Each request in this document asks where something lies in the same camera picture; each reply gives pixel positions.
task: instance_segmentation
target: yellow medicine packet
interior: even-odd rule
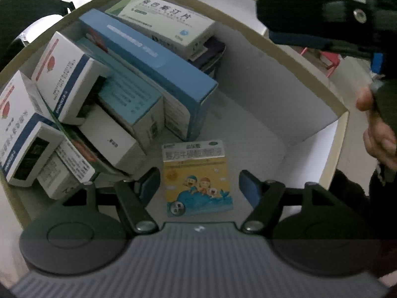
[[[222,141],[168,143],[162,155],[168,216],[233,209]]]

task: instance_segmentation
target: blue stripe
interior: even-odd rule
[[[56,107],[54,108],[54,115],[56,118],[59,118],[59,115],[62,112],[62,109],[65,106],[66,100],[70,94],[70,91],[74,87],[74,84],[76,83],[77,79],[79,78],[81,72],[84,69],[84,66],[87,64],[88,60],[90,59],[90,56],[87,54],[84,54],[79,62],[77,63],[73,73],[70,75],[69,80],[67,81],[64,90],[62,91],[61,96],[59,97],[58,103],[56,104]]]
[[[371,62],[371,71],[375,74],[380,74],[382,70],[383,54],[374,53],[374,57]]]
[[[4,162],[3,167],[1,168],[3,170],[4,176],[6,177],[10,168],[12,167],[12,164],[15,161],[15,158],[17,157],[19,150],[21,150],[23,144],[31,134],[32,130],[36,126],[38,122],[43,122],[47,125],[50,125],[54,128],[57,129],[57,126],[54,122],[50,121],[46,117],[35,113],[32,115],[32,117],[29,119],[29,121],[26,123],[25,127],[23,128],[21,134],[19,135],[17,141],[14,143],[11,151],[8,154],[7,160]]]

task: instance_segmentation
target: blue medicine box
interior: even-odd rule
[[[162,93],[166,127],[184,141],[195,140],[218,83],[105,13],[92,9],[80,21],[88,39]]]

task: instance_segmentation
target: white box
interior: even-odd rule
[[[106,13],[188,59],[214,34],[215,21],[163,0],[122,0]]]
[[[76,44],[111,68],[112,75],[99,92],[99,102],[142,149],[148,149],[164,128],[162,94],[88,39]]]
[[[80,125],[109,73],[105,65],[55,32],[32,80],[60,122]]]
[[[99,105],[79,129],[113,167],[128,174],[133,174],[146,158],[138,142]]]
[[[79,185],[79,181],[66,168],[56,152],[48,159],[37,180],[52,199],[62,198]]]
[[[29,187],[63,139],[36,86],[17,71],[0,95],[0,162],[11,185]]]
[[[79,183],[94,182],[97,188],[111,187],[127,177],[90,148],[70,126],[64,126],[62,131],[65,138],[55,151]]]

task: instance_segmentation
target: stacked boxes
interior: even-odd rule
[[[214,35],[215,21],[162,0],[121,0],[106,13],[184,59]]]
[[[56,153],[79,183],[91,181],[96,187],[110,187],[126,177],[90,148],[73,128],[65,126],[63,132],[66,138],[56,148]]]
[[[133,174],[146,158],[138,142],[99,105],[94,106],[79,129],[98,152],[121,171]]]
[[[53,153],[37,176],[49,198],[60,199],[79,185],[75,176],[66,168],[56,153]]]
[[[143,149],[148,149],[164,128],[164,103],[160,92],[88,39],[80,39],[77,45],[112,69],[111,77],[99,92],[99,102]]]
[[[108,12],[153,40],[97,10],[80,18],[76,43],[56,32],[32,80],[18,72],[0,97],[10,183],[37,178],[53,199],[79,183],[109,187],[135,173],[164,126],[198,137],[218,85],[208,75],[225,51],[214,21],[161,0],[123,0]]]
[[[109,69],[56,32],[34,70],[44,101],[62,123],[80,125]]]
[[[34,83],[17,72],[0,95],[0,162],[11,185],[29,187],[63,139]]]
[[[98,11],[80,17],[87,37],[160,91],[165,125],[182,140],[194,140],[204,124],[218,83],[141,33]]]

